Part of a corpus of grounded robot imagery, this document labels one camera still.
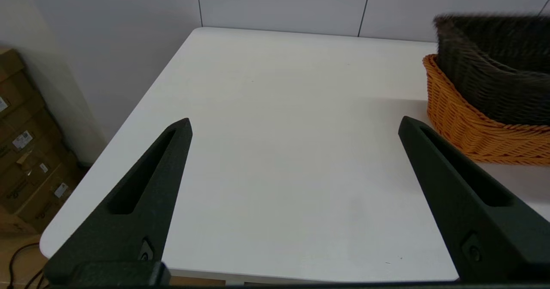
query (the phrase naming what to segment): dark brown wicker basket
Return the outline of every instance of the dark brown wicker basket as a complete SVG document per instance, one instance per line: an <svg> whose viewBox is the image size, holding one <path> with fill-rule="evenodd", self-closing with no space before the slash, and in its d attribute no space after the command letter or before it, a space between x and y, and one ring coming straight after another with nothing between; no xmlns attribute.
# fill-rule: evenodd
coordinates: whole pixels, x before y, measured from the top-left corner
<svg viewBox="0 0 550 289"><path fill-rule="evenodd" d="M550 125L550 17L438 16L437 63L462 97L505 124Z"/></svg>

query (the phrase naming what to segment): sticker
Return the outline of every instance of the sticker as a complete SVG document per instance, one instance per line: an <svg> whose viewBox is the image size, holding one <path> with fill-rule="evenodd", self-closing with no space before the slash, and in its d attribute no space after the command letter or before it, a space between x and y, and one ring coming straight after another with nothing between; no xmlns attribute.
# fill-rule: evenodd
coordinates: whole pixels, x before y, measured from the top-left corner
<svg viewBox="0 0 550 289"><path fill-rule="evenodd" d="M44 171L44 173L48 172L48 167L44 163L40 163L39 166Z"/></svg>
<svg viewBox="0 0 550 289"><path fill-rule="evenodd" d="M65 193L67 188L69 188L69 186L67 186L65 183L61 183L61 185L57 187L57 190L53 194L55 194L56 197L61 197L61 195Z"/></svg>
<svg viewBox="0 0 550 289"><path fill-rule="evenodd" d="M29 134L29 131L25 131L21 133L20 136L18 136L12 143L18 150L21 150L29 144L30 141L33 140L33 137Z"/></svg>
<svg viewBox="0 0 550 289"><path fill-rule="evenodd" d="M4 109L8 108L8 104L2 97L0 97L0 111L3 111Z"/></svg>

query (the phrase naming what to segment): stacked cardboard boxes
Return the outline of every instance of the stacked cardboard boxes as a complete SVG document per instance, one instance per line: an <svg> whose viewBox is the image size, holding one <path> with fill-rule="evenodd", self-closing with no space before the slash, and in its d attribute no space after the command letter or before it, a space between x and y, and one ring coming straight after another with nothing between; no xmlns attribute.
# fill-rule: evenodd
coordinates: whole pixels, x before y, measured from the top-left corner
<svg viewBox="0 0 550 289"><path fill-rule="evenodd" d="M0 48L0 232L42 232L79 182L74 154L12 49Z"/></svg>

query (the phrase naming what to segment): white wall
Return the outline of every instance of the white wall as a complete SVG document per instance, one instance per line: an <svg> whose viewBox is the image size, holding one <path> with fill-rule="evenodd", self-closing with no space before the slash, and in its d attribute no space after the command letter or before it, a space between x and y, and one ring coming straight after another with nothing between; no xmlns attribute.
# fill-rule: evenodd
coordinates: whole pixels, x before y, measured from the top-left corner
<svg viewBox="0 0 550 289"><path fill-rule="evenodd" d="M449 12L538 14L547 0L369 0L362 37L436 42L432 20Z"/></svg>
<svg viewBox="0 0 550 289"><path fill-rule="evenodd" d="M200 0L205 27L357 36L366 0Z"/></svg>
<svg viewBox="0 0 550 289"><path fill-rule="evenodd" d="M107 141L33 0L0 0L0 46L17 49L65 142L93 163Z"/></svg>
<svg viewBox="0 0 550 289"><path fill-rule="evenodd" d="M108 140L201 26L198 0L34 1Z"/></svg>

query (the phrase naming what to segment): black cable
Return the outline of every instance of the black cable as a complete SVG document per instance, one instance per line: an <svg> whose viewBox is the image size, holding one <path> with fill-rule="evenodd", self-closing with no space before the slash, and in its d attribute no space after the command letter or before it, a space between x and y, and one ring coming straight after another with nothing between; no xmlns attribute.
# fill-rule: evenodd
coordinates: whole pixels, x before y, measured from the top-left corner
<svg viewBox="0 0 550 289"><path fill-rule="evenodd" d="M25 289L29 289L29 287L31 286L31 284L33 283L33 281L36 279L36 277L38 277L40 274L42 273L42 270L38 271L38 273L35 274L35 276L33 276L33 278L31 278L31 280L29 280L29 282L25 285Z"/></svg>
<svg viewBox="0 0 550 289"><path fill-rule="evenodd" d="M42 273L42 276L40 277L40 280L38 281L38 285L36 285L36 289L40 289L40 286L42 285L43 281L44 281L44 273Z"/></svg>
<svg viewBox="0 0 550 289"><path fill-rule="evenodd" d="M19 248L18 250L16 250L13 255L12 255L12 259L10 259L9 261L9 266L8 266L8 269L9 269L9 285L7 287L7 289L13 289L13 281L14 281L14 277L13 277L13 263L15 261L15 258L16 256L24 249L26 248L29 248L31 246L38 246L39 243L31 243L31 244L28 244L28 245L25 245L25 246L22 246L21 248Z"/></svg>

